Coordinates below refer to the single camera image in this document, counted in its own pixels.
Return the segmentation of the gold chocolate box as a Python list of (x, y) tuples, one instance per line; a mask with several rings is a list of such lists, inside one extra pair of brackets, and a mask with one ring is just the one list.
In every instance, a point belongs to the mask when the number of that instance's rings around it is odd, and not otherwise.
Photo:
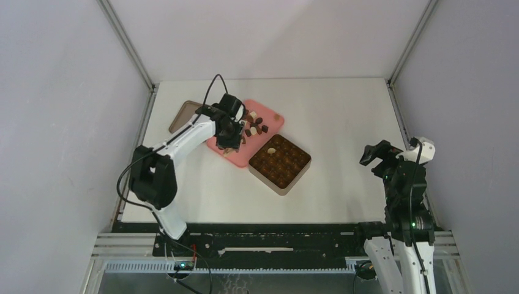
[[(268, 154), (275, 148), (274, 154)], [(273, 135), (249, 160), (248, 170), (276, 194), (285, 196), (309, 169), (312, 157), (280, 134)]]

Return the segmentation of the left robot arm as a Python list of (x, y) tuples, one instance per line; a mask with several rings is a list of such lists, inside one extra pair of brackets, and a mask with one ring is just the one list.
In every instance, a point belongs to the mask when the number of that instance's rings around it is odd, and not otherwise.
[(152, 147), (140, 145), (133, 152), (129, 168), (129, 189), (151, 210), (162, 232), (168, 236), (168, 248), (184, 255), (191, 239), (184, 232), (187, 223), (174, 201), (178, 192), (176, 168), (199, 145), (210, 138), (222, 149), (239, 150), (246, 107), (237, 97), (224, 94), (218, 103), (203, 104), (190, 120), (170, 138)]

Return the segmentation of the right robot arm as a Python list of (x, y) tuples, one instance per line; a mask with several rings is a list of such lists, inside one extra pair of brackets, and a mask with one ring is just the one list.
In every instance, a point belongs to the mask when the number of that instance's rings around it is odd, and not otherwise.
[(426, 163), (435, 155), (433, 141), (413, 137), (407, 150), (382, 140), (367, 145), (359, 163), (380, 163), (372, 173), (384, 186), (384, 222), (360, 222), (354, 248), (368, 260), (356, 276), (376, 279), (384, 293), (436, 293), (433, 255), (435, 221), (426, 207)]

